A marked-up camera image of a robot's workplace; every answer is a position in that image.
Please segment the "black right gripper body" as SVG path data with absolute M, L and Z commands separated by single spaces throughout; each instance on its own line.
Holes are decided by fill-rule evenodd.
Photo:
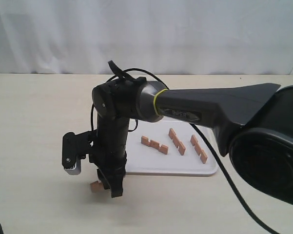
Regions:
M 123 180 L 130 119 L 97 117 L 94 157 L 99 180 Z

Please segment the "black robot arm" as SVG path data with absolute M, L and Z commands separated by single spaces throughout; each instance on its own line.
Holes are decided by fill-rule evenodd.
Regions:
M 257 190 L 293 205 L 293 85 L 167 89 L 157 81 L 115 79 L 96 86 L 94 148 L 112 196 L 122 195 L 131 119 L 170 117 L 210 128 L 219 153 Z

